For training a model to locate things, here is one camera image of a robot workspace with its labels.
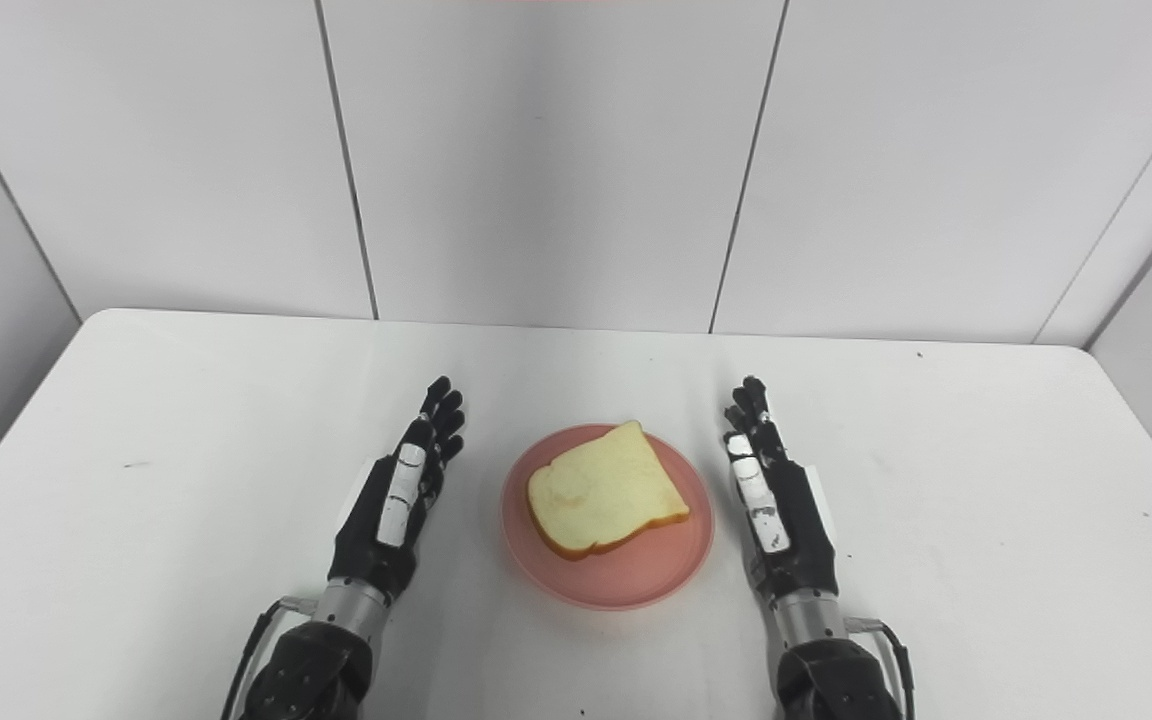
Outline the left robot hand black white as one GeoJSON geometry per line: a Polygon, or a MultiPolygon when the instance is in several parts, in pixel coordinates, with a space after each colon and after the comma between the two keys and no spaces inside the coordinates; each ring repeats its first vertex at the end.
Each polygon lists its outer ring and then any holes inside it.
{"type": "Polygon", "coordinates": [[[371,465],[338,530],[329,579],[374,588],[387,605],[404,593],[419,561],[422,528],[442,495],[445,468],[465,447],[463,402],[448,377],[430,384],[419,414],[396,448],[371,465]]]}

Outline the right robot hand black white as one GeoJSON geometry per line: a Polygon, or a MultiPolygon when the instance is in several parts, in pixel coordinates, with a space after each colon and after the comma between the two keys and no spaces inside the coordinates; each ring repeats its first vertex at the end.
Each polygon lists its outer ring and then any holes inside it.
{"type": "Polygon", "coordinates": [[[723,450],[753,538],[751,582],[770,601],[791,593],[838,596],[836,553],[805,467],[788,456],[767,387],[748,376],[723,410],[723,450]]]}

